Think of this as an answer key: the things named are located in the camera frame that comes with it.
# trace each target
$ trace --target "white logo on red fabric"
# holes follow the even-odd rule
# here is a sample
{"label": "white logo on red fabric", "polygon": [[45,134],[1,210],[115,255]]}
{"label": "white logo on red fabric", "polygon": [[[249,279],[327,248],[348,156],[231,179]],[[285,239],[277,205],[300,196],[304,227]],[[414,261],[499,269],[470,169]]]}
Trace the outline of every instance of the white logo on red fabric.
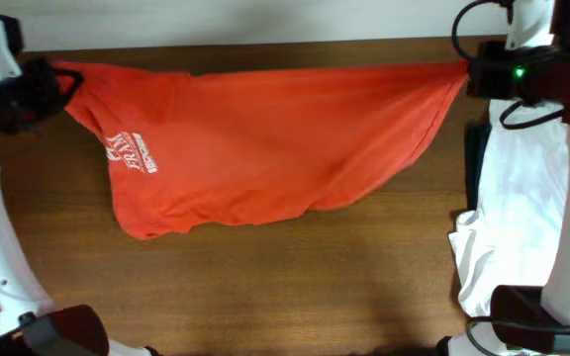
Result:
{"label": "white logo on red fabric", "polygon": [[105,140],[109,160],[122,160],[128,168],[140,172],[151,174],[157,172],[157,164],[139,133],[120,132],[113,137],[105,137]]}

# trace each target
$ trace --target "wall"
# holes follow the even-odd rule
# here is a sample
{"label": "wall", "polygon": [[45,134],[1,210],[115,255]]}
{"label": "wall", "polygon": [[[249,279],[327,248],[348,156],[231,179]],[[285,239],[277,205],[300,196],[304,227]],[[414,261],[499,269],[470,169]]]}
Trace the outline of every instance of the wall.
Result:
{"label": "wall", "polygon": [[[230,45],[448,36],[469,0],[0,0],[28,50]],[[505,11],[472,12],[462,34],[502,34]]]}

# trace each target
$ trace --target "red t-shirt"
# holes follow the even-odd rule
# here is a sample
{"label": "red t-shirt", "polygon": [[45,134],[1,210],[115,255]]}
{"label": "red t-shirt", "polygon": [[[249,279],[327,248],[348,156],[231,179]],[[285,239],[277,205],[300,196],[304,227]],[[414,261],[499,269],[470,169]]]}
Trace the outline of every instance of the red t-shirt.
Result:
{"label": "red t-shirt", "polygon": [[114,209],[137,238],[347,206],[426,150],[466,63],[191,76],[62,62],[66,110],[107,147]]}

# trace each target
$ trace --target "brown wooden surface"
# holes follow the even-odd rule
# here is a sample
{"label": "brown wooden surface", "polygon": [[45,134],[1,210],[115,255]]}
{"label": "brown wooden surface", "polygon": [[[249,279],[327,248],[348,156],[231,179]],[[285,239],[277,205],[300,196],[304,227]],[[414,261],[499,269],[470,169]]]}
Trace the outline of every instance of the brown wooden surface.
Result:
{"label": "brown wooden surface", "polygon": [[[50,56],[194,73],[457,58],[448,39]],[[208,224],[147,242],[125,235],[103,146],[66,114],[42,125],[39,138],[0,138],[2,186],[30,264],[57,304],[92,306],[129,345],[166,355],[434,345],[465,319],[451,291],[446,234],[465,208],[464,127],[485,110],[460,96],[419,162],[354,206],[263,226]]]}

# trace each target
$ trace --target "wood grain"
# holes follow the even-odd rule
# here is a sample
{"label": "wood grain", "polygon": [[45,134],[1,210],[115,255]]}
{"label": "wood grain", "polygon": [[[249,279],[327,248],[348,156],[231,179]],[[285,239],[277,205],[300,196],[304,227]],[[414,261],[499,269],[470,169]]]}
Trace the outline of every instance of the wood grain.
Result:
{"label": "wood grain", "polygon": [[[468,40],[468,45],[477,43]],[[194,73],[455,60],[447,39],[49,53]],[[418,163],[359,203],[287,222],[141,242],[111,206],[103,146],[63,114],[0,137],[2,186],[30,264],[60,307],[92,306],[110,335],[166,355],[342,355],[432,346],[464,315],[446,234],[465,207],[460,96]]]}

